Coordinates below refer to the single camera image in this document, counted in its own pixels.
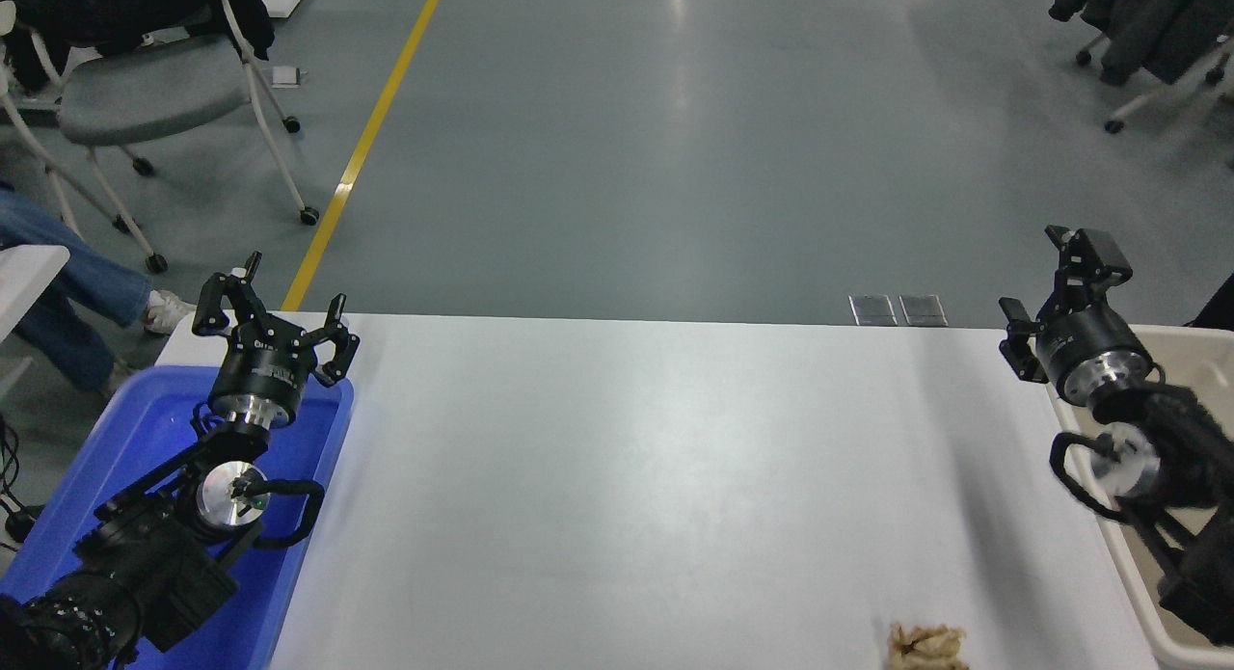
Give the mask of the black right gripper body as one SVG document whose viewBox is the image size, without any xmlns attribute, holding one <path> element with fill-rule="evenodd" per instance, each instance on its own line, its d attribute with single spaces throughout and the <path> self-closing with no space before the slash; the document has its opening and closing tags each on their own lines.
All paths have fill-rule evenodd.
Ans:
<svg viewBox="0 0 1234 670">
<path fill-rule="evenodd" d="M 1099 387 L 1153 371 L 1149 350 L 1111 306 L 1046 317 L 1040 326 L 1037 358 L 1062 401 L 1087 401 Z"/>
</svg>

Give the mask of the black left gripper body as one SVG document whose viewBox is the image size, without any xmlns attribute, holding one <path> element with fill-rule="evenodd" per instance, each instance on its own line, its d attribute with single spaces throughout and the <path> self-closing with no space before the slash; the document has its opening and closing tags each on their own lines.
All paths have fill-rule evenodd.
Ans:
<svg viewBox="0 0 1234 670">
<path fill-rule="evenodd" d="M 276 317 L 264 326 L 258 320 L 234 325 L 210 391 L 215 415 L 225 415 L 242 397 L 265 399 L 284 415 L 296 415 L 316 366 L 313 349 L 304 345 L 306 334 L 304 327 Z"/>
</svg>

